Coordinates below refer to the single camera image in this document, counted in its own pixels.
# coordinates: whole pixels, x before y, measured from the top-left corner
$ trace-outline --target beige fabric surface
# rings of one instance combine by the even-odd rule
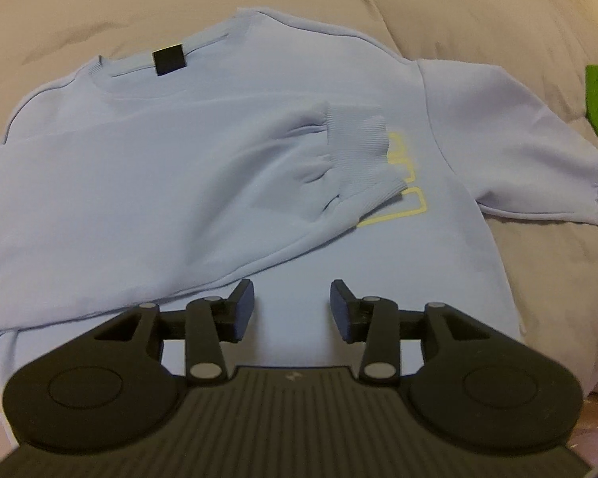
[[[502,65],[597,143],[584,118],[584,68],[598,63],[598,0],[0,0],[0,136],[24,95],[95,54],[169,46],[248,6],[352,27],[410,59]],[[590,391],[598,379],[598,227],[488,224],[526,342]]]

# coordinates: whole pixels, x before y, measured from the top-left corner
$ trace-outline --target sweatshirt sleeve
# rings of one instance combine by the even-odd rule
[[[598,225],[598,150],[497,66],[419,60],[436,143],[486,214]]]

